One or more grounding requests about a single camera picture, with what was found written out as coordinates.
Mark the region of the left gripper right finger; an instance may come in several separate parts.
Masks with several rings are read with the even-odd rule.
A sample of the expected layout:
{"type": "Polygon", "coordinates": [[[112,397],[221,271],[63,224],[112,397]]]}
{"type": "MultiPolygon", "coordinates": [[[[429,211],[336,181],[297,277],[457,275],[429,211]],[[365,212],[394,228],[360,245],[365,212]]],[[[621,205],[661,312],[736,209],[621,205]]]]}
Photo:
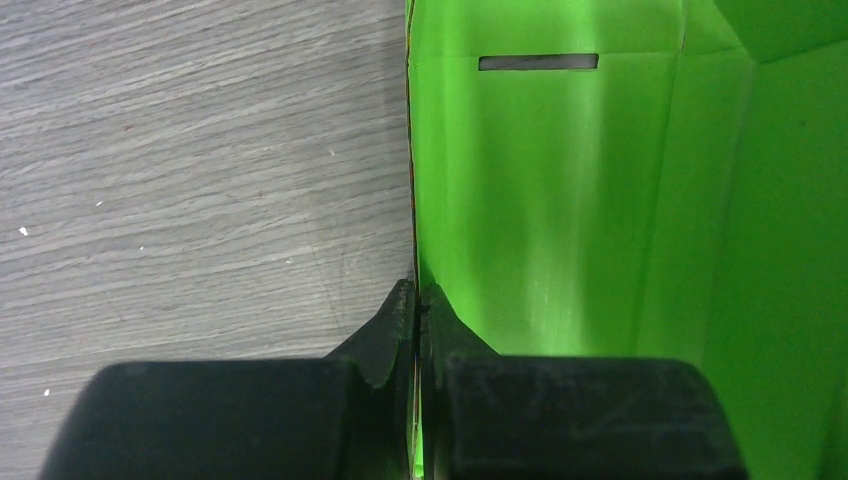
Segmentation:
{"type": "Polygon", "coordinates": [[[427,479],[745,479],[706,377],[679,360],[508,356],[420,297],[427,479]]]}

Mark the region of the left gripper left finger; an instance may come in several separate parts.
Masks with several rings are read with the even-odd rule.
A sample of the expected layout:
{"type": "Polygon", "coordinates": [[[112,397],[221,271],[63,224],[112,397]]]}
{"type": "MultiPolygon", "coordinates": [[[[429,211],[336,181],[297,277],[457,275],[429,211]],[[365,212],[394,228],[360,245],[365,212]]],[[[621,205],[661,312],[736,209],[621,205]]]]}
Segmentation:
{"type": "Polygon", "coordinates": [[[137,361],[97,372],[44,479],[408,479],[415,289],[329,354],[137,361]]]}

